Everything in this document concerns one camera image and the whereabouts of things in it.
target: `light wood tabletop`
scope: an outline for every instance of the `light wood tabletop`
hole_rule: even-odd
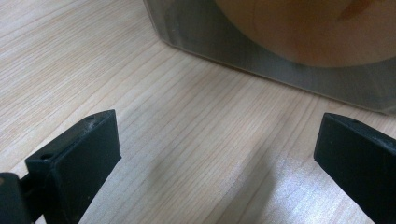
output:
[[[1,172],[116,110],[122,160],[80,223],[372,223],[314,161],[319,124],[396,118],[174,49],[142,0],[1,1],[0,26]]]

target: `small hole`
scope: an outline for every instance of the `small hole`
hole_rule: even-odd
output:
[[[44,154],[40,157],[41,160],[47,161],[49,160],[53,155],[52,154]]]
[[[95,118],[95,116],[94,116],[94,115],[91,115],[91,116],[85,118],[85,120],[92,120],[92,119],[94,119],[94,118]]]

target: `round orange object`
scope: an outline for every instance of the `round orange object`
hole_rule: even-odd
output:
[[[395,0],[216,0],[259,45],[293,62],[322,67],[396,56]]]

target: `black plastic part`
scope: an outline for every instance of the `black plastic part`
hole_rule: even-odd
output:
[[[347,117],[325,114],[315,160],[375,223],[396,223],[396,140]]]
[[[91,115],[26,159],[29,175],[0,188],[0,214],[15,218],[6,223],[31,223],[42,214],[49,224],[78,223],[119,160],[115,111]],[[26,214],[28,222],[18,220]]]
[[[23,199],[20,179],[11,173],[0,174],[0,223],[31,223]]]

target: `wooden table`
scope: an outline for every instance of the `wooden table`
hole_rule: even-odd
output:
[[[0,25],[1,171],[117,111],[122,160],[81,223],[371,223],[313,160],[318,128],[396,118],[173,49],[141,0],[2,1]]]

